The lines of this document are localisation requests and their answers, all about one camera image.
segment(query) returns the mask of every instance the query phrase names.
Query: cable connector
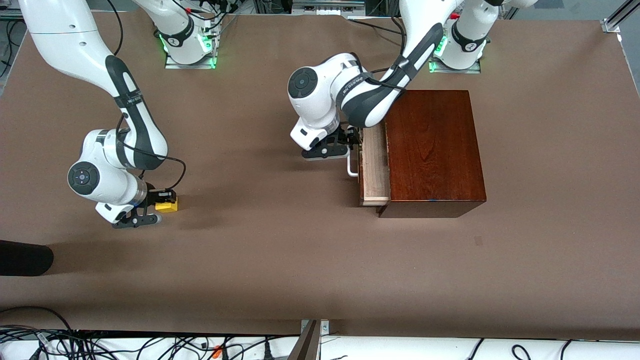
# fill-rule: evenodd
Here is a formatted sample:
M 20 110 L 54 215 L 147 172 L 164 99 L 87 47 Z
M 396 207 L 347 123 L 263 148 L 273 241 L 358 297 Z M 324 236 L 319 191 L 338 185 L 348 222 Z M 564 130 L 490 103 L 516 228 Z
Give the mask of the cable connector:
M 269 338 L 264 338 L 266 341 L 264 343 L 264 360 L 274 360 L 273 355 L 271 355 L 271 345 L 269 344 Z

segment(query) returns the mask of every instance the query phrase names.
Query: yellow cube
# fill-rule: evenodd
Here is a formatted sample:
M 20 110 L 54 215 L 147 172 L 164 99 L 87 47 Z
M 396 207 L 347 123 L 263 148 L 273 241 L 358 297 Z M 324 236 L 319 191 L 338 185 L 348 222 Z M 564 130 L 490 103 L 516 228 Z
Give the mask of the yellow cube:
M 175 198 L 175 202 L 159 202 L 156 204 L 156 211 L 161 213 L 173 213 L 178 211 L 178 198 Z

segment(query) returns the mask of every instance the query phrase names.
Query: table surface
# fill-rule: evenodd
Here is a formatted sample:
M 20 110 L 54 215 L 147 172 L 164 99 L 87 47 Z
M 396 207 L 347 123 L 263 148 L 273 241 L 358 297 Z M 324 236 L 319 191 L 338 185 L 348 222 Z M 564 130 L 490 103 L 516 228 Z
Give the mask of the table surface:
M 114 47 L 113 14 L 95 17 Z M 640 101 L 599 23 L 498 21 L 482 74 L 421 72 L 410 88 L 469 90 L 488 200 L 457 219 L 380 219 L 344 161 L 301 158 L 286 86 L 344 51 L 388 66 L 396 45 L 341 17 L 247 15 L 218 69 L 164 70 L 151 21 L 122 18 L 120 57 L 188 164 L 181 210 L 114 230 L 68 189 L 85 134 L 115 127 L 118 109 L 27 37 L 0 100 L 0 238 L 49 244 L 56 263 L 0 279 L 3 307 L 53 307 L 80 329 L 296 332 L 329 318 L 357 335 L 640 338 Z M 60 326 L 14 316 L 3 323 Z

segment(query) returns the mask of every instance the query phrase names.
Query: black cylinder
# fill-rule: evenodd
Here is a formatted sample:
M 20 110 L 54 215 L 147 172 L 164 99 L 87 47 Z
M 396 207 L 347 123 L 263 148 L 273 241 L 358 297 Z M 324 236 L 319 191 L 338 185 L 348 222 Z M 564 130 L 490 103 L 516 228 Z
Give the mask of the black cylinder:
M 0 275 L 39 276 L 53 264 L 53 251 L 44 245 L 0 240 Z

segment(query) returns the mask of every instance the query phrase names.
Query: brown table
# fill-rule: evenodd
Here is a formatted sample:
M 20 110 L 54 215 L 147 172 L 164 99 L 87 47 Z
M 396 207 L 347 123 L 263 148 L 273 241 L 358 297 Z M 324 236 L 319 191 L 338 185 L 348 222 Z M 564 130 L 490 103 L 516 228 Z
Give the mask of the brown table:
M 66 184 L 85 134 L 113 128 L 99 88 L 48 67 L 28 37 L 0 101 L 0 238 L 51 244 L 51 275 L 0 279 L 0 305 L 53 307 L 80 329 L 640 338 L 640 101 L 595 21 L 500 21 L 469 90 L 488 201 L 457 219 L 380 219 L 344 161 L 305 162 L 287 79 L 397 47 L 340 17 L 242 16 L 216 70 L 164 70 L 144 13 L 120 56 L 188 174 L 181 210 L 113 230 Z M 97 13 L 117 44 L 111 13 Z M 169 184 L 180 167 L 145 176 Z M 60 326 L 47 315 L 3 323 Z

